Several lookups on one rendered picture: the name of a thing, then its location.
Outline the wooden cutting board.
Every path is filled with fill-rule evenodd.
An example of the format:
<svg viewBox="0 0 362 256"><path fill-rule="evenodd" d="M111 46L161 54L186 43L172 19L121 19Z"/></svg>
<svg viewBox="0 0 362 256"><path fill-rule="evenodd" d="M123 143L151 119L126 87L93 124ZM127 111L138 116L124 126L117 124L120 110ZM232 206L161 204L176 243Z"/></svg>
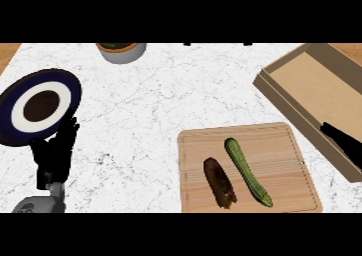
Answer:
<svg viewBox="0 0 362 256"><path fill-rule="evenodd" d="M237 140L251 173L265 187L274 205L254 198L225 148ZM284 122L186 130L179 134L182 210L213 213L319 212L322 203L305 163L293 129ZM204 173L204 161L216 159L229 177L238 201L217 204Z"/></svg>

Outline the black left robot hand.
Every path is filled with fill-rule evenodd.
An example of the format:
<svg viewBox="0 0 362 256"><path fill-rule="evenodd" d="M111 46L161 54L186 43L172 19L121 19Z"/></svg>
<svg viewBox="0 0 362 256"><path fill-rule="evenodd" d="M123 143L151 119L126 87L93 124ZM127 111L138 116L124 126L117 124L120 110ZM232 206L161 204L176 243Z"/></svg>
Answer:
<svg viewBox="0 0 362 256"><path fill-rule="evenodd" d="M65 183L70 176L73 148L80 124L76 117L65 117L56 136L46 141L36 138L30 142L37 169L37 189L48 190L55 182Z"/></svg>

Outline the cardboard box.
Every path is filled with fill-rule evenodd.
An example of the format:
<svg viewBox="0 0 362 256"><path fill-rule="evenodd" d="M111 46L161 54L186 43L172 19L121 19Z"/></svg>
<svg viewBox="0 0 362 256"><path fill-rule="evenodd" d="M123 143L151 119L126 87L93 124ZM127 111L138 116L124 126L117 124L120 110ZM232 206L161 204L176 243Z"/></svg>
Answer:
<svg viewBox="0 0 362 256"><path fill-rule="evenodd" d="M257 74L254 85L337 170L362 182L362 170L334 139L328 123L362 142L362 43L306 43Z"/></svg>

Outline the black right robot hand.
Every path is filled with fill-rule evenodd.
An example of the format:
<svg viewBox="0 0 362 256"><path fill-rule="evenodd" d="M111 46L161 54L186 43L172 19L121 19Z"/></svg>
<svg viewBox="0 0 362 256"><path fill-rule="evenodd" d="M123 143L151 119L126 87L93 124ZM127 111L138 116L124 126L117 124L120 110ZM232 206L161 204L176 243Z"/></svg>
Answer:
<svg viewBox="0 0 362 256"><path fill-rule="evenodd" d="M321 131L336 141L349 159L362 171L362 142L338 128L336 128L328 122L322 124Z"/></svg>

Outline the grey plant pot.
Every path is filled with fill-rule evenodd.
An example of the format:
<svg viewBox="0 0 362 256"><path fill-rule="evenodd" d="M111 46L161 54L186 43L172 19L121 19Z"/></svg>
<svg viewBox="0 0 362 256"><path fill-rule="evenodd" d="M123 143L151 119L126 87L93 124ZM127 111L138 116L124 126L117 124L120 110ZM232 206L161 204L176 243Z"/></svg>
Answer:
<svg viewBox="0 0 362 256"><path fill-rule="evenodd" d="M135 62L147 51L147 43L133 43L124 48L108 49L96 44L101 54L113 64L129 64Z"/></svg>

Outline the green cucumber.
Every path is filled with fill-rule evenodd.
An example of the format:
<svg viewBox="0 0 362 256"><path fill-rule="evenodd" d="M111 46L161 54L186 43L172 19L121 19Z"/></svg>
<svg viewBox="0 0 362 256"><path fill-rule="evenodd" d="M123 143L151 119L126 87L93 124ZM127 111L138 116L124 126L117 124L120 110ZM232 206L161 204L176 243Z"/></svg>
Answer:
<svg viewBox="0 0 362 256"><path fill-rule="evenodd" d="M254 199L259 201L262 205L265 205L266 207L272 207L272 197L253 174L248 161L243 152L243 148L235 138L228 138L225 140L225 149L231 157L231 160L237 166L237 169L243 175Z"/></svg>

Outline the dark brown squash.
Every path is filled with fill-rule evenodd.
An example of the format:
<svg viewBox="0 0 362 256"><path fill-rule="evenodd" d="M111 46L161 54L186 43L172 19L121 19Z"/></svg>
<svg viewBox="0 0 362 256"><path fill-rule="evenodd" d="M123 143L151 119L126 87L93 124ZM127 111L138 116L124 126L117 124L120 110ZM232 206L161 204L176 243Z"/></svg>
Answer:
<svg viewBox="0 0 362 256"><path fill-rule="evenodd" d="M234 186L219 161L210 157L204 161L204 174L213 190L217 205L229 209L231 205L238 202Z"/></svg>

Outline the blue and white round plate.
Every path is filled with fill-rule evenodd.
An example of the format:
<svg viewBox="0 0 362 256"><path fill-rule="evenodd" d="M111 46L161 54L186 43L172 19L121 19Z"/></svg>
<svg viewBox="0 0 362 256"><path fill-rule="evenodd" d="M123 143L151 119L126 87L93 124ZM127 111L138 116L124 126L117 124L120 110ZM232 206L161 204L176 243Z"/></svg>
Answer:
<svg viewBox="0 0 362 256"><path fill-rule="evenodd" d="M82 83L70 71L45 69L24 76L0 95L0 144L21 147L51 137L80 102Z"/></svg>

